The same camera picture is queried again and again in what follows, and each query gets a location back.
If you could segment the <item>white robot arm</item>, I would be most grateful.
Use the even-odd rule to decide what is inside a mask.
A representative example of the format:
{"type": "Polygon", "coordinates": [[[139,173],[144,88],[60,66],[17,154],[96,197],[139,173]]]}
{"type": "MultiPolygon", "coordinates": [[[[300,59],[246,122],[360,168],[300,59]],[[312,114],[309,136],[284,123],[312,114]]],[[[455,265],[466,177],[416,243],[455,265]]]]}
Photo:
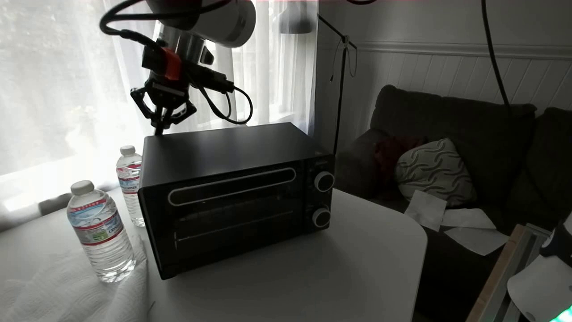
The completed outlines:
{"type": "MultiPolygon", "coordinates": [[[[214,89],[228,97],[237,86],[223,73],[208,70],[212,55],[203,41],[226,48],[248,41],[255,27],[255,7],[251,0],[123,0],[99,18],[99,30],[107,36],[119,36],[142,46],[141,66],[149,71],[139,89],[130,97],[149,120],[155,136],[173,123],[189,118],[196,107],[189,102],[187,89],[196,88],[207,100],[210,111],[232,123],[232,107],[221,113],[207,95],[214,89]],[[112,21],[158,20],[162,23],[157,39],[135,30],[112,29],[112,21]]],[[[250,114],[235,120],[244,125],[250,114]]]]}

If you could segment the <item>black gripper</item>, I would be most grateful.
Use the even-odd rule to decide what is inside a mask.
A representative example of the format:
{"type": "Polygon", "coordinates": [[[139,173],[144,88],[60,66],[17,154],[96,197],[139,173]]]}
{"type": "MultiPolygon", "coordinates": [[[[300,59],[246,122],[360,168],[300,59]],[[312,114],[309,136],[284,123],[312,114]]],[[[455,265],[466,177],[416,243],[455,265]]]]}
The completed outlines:
{"type": "Polygon", "coordinates": [[[130,91],[130,97],[142,116],[149,120],[155,136],[196,111],[189,102],[189,88],[214,89],[223,95],[233,89],[233,84],[223,73],[187,63],[160,43],[144,46],[141,66],[149,75],[142,88],[130,91]]]}

